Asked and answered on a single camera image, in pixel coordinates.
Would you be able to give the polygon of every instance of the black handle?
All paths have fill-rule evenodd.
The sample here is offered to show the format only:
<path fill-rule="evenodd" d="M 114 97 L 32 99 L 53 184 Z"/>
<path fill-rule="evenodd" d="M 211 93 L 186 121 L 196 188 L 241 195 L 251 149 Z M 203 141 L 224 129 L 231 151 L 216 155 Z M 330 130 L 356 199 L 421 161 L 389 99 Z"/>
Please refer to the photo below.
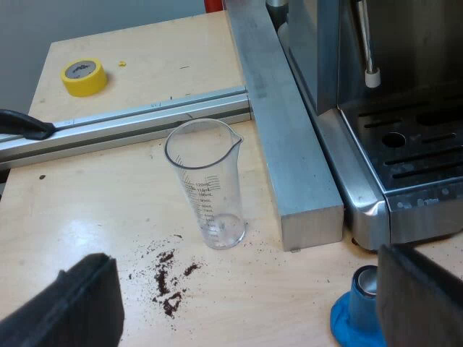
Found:
<path fill-rule="evenodd" d="M 56 131 L 52 123 L 44 123 L 27 114 L 0 109 L 0 134 L 22 135 L 29 140 L 44 140 Z"/>

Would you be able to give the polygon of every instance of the measuring cup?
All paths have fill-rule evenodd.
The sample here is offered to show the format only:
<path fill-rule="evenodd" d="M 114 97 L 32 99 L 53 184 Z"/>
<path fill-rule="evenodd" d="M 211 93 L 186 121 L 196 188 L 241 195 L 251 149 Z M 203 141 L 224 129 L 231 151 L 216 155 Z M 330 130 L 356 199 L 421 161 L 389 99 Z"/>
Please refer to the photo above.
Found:
<path fill-rule="evenodd" d="M 245 235 L 237 166 L 242 141 L 222 121 L 197 119 L 176 128 L 164 146 L 204 242 L 214 249 L 233 247 Z"/>

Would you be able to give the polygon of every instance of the yellow tape roll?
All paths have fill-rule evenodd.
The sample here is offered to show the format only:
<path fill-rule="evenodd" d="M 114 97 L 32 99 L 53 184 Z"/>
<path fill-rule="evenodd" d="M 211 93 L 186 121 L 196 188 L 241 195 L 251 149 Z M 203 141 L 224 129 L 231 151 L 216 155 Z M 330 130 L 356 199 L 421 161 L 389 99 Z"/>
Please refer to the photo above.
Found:
<path fill-rule="evenodd" d="M 77 60 L 61 71 L 61 80 L 73 96 L 89 96 L 104 88 L 108 79 L 98 59 Z"/>

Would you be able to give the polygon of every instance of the espresso machine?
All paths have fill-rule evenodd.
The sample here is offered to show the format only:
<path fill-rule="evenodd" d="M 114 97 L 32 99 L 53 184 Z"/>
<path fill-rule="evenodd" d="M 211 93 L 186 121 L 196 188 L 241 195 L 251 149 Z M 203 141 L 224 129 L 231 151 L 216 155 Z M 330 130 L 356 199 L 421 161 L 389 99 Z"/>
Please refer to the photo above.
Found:
<path fill-rule="evenodd" d="M 366 249 L 463 228 L 463 1 L 291 0 L 286 58 Z"/>

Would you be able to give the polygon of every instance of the wooden table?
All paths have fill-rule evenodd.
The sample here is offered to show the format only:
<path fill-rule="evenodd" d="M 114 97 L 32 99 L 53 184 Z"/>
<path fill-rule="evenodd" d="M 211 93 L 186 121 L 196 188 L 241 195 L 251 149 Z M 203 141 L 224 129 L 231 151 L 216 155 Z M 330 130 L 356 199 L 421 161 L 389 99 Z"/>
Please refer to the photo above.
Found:
<path fill-rule="evenodd" d="M 111 84 L 92 97 L 73 98 L 59 70 L 83 56 L 100 57 Z M 117 66 L 121 59 L 125 68 Z M 153 68 L 153 61 L 165 62 Z M 242 83 L 225 14 L 218 12 L 54 43 L 30 113 L 70 119 Z M 226 251 L 202 242 L 163 156 L 164 140 L 12 170 L 0 202 L 0 318 L 45 288 L 58 270 L 105 252 L 119 268 L 126 314 L 121 346 L 335 345 L 331 306 L 349 290 L 354 271 L 375 264 L 376 256 L 349 234 L 339 243 L 283 252 L 255 125 L 233 127 L 245 138 L 239 178 L 247 235 Z M 167 285 L 183 299 L 171 318 L 153 298 L 165 298 L 158 297 L 154 278 L 157 256 L 173 249 Z M 463 276 L 463 235 L 419 249 Z M 201 268 L 185 276 L 192 263 Z"/>

